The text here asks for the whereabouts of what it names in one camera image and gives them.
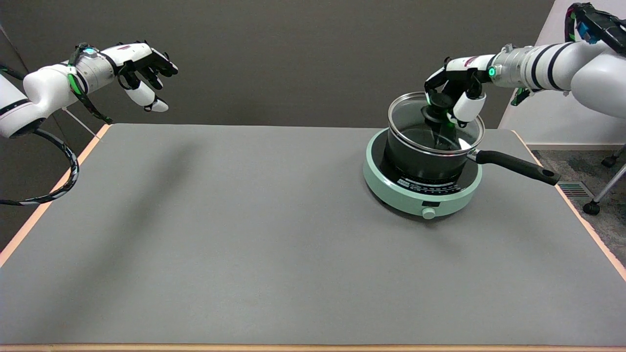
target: chair leg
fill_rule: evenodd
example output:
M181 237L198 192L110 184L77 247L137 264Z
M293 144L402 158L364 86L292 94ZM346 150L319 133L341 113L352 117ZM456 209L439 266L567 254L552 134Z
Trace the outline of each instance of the chair leg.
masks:
M622 148L620 148L620 150L616 150L615 153L613 153L613 155L611 155L610 157L604 158L604 160L602 160L602 165L606 167L613 167L613 165L615 165L615 162L617 162L617 158L619 158L620 155L624 153L624 150L626 150L626 144L622 145Z
M626 164L613 176L611 181L607 183L604 189L600 192L600 194L596 195L591 202L585 204L583 206L583 211L587 214L598 215L600 213L600 206L598 203L604 198L604 196L608 193L608 191L613 188L613 186L626 174Z

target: pot handle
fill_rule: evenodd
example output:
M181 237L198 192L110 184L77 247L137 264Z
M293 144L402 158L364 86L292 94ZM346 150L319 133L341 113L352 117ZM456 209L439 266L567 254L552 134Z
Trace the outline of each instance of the pot handle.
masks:
M479 164L492 163L520 175L526 176L530 179L544 182L548 185L554 186L561 179L561 175L553 171L543 168L537 164L527 162L520 158L512 157L511 155L495 152L493 150L475 150L468 155L468 157Z

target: pot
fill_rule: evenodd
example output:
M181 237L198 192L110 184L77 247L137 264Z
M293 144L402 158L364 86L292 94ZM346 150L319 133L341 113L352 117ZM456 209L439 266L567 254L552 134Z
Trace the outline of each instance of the pot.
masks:
M480 116L465 126L449 122L446 109L451 101L444 95L423 92L400 96L389 107L389 130L385 157L400 171L429 183L456 180L468 160L492 163L520 175L556 185L560 175L511 155L480 150L485 124Z

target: pot lid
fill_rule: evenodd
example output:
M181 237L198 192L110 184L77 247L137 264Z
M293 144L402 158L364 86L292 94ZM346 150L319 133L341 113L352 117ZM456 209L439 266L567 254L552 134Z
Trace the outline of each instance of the pot lid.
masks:
M389 129L411 147L438 154L461 154L475 148L483 139L485 125L480 116L460 127L446 117L451 105L443 94L408 93L389 107Z

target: gray table surface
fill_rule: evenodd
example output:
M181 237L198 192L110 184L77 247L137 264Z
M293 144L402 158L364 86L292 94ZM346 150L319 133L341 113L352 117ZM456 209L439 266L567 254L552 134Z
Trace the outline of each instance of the gray table surface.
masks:
M397 214L376 132L111 127L1 269L0 342L626 345L626 282L556 189L487 165L457 214Z

